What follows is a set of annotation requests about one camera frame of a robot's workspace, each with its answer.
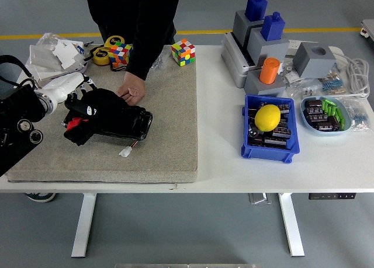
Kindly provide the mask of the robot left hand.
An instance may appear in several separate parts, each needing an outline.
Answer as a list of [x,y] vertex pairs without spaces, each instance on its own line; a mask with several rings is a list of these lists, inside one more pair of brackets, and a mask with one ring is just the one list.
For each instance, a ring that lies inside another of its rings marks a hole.
[[73,72],[52,79],[41,89],[36,89],[35,93],[44,106],[46,115],[49,115],[56,110],[59,103],[67,100],[68,94],[76,93],[78,88],[83,91],[85,89],[85,83],[92,89],[96,89],[96,85],[90,77],[80,72]]

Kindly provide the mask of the person's left hand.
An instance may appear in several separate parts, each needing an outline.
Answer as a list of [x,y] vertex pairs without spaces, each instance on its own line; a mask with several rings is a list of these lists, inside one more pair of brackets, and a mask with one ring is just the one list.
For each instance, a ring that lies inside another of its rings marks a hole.
[[145,82],[134,74],[127,72],[116,94],[124,99],[128,105],[137,105],[146,95]]

